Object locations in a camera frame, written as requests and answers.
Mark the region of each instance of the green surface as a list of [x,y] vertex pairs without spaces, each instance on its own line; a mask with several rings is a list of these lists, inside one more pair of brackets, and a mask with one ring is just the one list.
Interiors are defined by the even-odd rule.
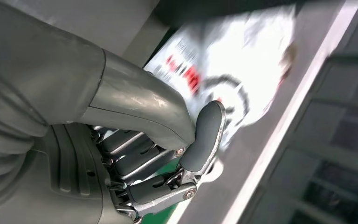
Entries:
[[[157,171],[157,174],[163,174],[166,172],[173,172],[175,171],[176,166],[178,165],[179,159],[175,159],[168,163],[167,165],[163,166],[160,170]],[[154,214],[148,214],[144,217],[142,224],[165,224],[169,217],[171,216],[173,210],[175,210],[176,205],[173,205],[164,211],[161,211]]]

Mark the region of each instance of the metal finger linkage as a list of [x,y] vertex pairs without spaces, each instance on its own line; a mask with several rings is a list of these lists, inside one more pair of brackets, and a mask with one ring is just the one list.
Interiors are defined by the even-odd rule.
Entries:
[[[154,145],[148,138],[144,139],[145,135],[128,131],[126,133],[129,133],[127,139],[130,143],[102,142],[114,146],[108,148],[108,154],[125,155],[112,165],[114,176],[123,183],[120,185],[112,182],[110,188],[118,197],[117,210],[131,217],[134,223],[140,223],[146,214],[156,214],[192,198],[197,192],[196,184],[212,165],[219,148],[225,116],[225,109],[220,102],[213,101],[206,105],[197,118],[195,142],[187,149],[167,151]],[[116,137],[112,135],[105,141]],[[176,172],[133,184],[135,180],[145,179],[151,172],[156,172],[158,168],[179,156],[181,158]]]

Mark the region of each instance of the metal bolt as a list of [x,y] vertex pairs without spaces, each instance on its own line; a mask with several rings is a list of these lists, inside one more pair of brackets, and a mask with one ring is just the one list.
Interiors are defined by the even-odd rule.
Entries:
[[185,195],[183,195],[183,199],[187,200],[192,198],[195,195],[195,188],[191,188],[190,190],[186,191]]
[[178,150],[175,151],[174,155],[175,155],[176,157],[181,156],[184,151],[185,151],[185,150],[182,149],[182,148],[181,148],[181,149],[178,149]]

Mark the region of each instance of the robotic hand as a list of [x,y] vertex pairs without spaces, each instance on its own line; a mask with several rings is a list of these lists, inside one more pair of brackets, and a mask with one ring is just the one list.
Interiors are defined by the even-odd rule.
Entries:
[[[194,134],[168,85],[0,3],[0,223],[126,224],[186,200],[224,121],[213,101]],[[175,173],[134,184],[179,156]]]

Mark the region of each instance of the screw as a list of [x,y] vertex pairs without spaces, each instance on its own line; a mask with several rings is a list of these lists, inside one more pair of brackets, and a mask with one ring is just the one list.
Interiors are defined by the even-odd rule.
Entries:
[[182,149],[182,148],[181,148],[181,149],[178,149],[178,150],[175,151],[174,155],[175,155],[176,157],[181,156],[184,151],[185,151],[185,150]]
[[192,198],[195,195],[195,188],[191,188],[190,190],[186,191],[185,195],[183,195],[183,199],[187,200]]

